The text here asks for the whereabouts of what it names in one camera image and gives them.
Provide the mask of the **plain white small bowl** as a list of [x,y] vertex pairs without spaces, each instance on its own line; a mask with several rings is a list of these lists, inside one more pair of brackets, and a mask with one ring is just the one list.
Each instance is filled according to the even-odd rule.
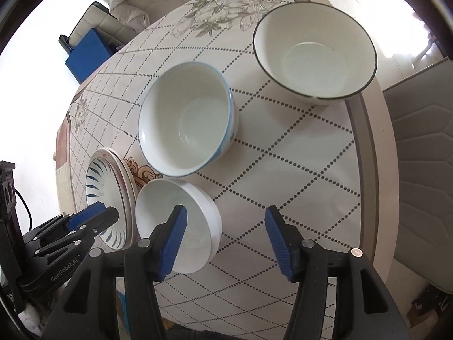
[[222,221],[215,202],[183,180],[156,179],[144,186],[136,200],[135,220],[143,239],[156,229],[164,233],[154,251],[160,278],[202,270],[220,245]]

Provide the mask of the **white bowl blue pattern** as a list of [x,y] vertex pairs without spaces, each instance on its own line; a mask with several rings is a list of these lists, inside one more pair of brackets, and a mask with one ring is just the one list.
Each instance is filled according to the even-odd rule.
[[230,87],[214,67],[197,61],[165,71],[140,110],[140,149],[166,177],[185,177],[220,159],[239,127]]

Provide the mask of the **white bowl black rim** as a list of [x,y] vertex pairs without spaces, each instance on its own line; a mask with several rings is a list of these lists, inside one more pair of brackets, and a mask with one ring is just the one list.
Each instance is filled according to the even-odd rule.
[[368,32],[345,12],[317,2],[293,2],[265,14],[253,33],[253,50],[273,81],[316,105],[359,94],[378,69]]

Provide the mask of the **blue folded mat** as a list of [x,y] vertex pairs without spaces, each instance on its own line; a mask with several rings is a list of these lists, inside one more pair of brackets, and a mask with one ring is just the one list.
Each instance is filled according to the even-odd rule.
[[65,64],[81,84],[113,54],[97,30],[92,28],[72,49]]

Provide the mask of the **patterned floral tablecloth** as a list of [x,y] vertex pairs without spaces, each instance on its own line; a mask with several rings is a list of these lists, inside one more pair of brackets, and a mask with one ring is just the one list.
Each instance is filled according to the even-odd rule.
[[101,201],[95,242],[129,247],[187,207],[161,314],[281,339],[297,287],[265,228],[274,206],[325,249],[358,247],[386,279],[398,230],[396,143],[365,28],[328,0],[190,0],[82,85],[58,133],[61,211]]

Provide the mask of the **cream side chair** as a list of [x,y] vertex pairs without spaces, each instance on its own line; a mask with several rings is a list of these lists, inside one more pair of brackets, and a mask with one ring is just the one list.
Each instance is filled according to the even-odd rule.
[[102,38],[103,42],[113,50],[117,50],[122,42],[117,38],[117,34],[123,26],[108,11],[108,8],[100,2],[92,2],[84,14],[79,19],[69,36],[60,35],[59,44],[66,53],[70,54],[79,44],[86,34],[94,29]]

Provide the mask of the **beige upholstered chair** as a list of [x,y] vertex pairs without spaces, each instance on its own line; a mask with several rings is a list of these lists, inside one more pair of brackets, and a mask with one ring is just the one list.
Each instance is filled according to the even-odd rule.
[[395,259],[452,292],[452,60],[384,92],[398,156]]

